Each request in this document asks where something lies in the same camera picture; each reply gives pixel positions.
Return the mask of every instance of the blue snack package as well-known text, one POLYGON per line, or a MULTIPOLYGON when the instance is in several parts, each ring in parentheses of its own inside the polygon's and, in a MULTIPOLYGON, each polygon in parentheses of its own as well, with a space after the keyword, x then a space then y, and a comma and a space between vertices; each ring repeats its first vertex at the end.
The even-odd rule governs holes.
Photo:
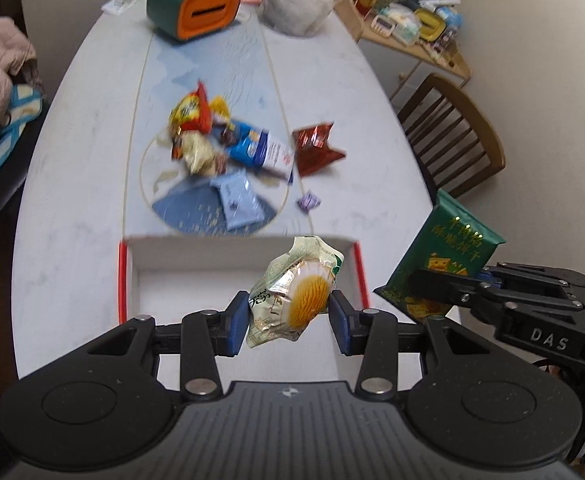
POLYGON ((295 151, 275 139, 268 130, 232 120, 237 143, 226 149, 228 155, 249 168, 264 168, 282 178, 290 178, 295 151))
POLYGON ((219 189, 228 229, 237 229, 266 219, 245 170, 218 176, 210 181, 210 185, 219 189))

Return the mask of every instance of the light blue packet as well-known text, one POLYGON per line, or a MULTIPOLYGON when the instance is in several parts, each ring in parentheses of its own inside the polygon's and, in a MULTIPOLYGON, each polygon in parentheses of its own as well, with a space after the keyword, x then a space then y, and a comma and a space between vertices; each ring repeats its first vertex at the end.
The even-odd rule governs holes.
POLYGON ((250 187, 246 171, 217 176, 210 185, 219 189, 223 213, 228 229, 263 222, 264 210, 250 187))

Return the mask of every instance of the blue gripper pad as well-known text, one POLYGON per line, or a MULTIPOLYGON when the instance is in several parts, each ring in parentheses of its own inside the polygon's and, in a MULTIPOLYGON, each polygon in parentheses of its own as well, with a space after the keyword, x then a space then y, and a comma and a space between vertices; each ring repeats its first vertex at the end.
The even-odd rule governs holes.
POLYGON ((248 293, 240 290, 230 302, 224 312, 224 323, 222 330, 226 338, 225 352, 218 351, 218 355, 234 357, 239 353, 243 343, 248 323, 250 322, 250 308, 248 307, 248 293))
POLYGON ((329 296, 329 321, 339 345, 339 351, 344 355, 352 355, 348 316, 333 294, 329 296))

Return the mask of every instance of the red snack bag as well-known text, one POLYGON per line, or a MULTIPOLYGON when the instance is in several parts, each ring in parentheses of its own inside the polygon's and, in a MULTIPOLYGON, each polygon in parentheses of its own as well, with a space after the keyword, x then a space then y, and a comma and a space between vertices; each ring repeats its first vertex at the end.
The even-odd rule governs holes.
POLYGON ((208 95, 206 87, 201 81, 197 82, 197 94, 199 96, 199 128, 202 134, 209 134, 212 130, 212 114, 208 106, 208 95))
POLYGON ((346 153, 333 150, 328 140, 333 123, 317 124, 301 130, 295 130, 292 136, 297 143, 297 168, 300 176, 307 176, 325 168, 346 153))

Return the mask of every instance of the yellow container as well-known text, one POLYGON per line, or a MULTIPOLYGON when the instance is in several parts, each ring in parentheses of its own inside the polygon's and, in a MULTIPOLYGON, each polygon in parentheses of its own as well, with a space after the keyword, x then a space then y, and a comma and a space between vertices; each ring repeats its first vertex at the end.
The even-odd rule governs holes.
POLYGON ((415 16, 421 22, 419 37, 424 41, 435 41, 446 28, 446 22, 430 10, 417 9, 415 16))

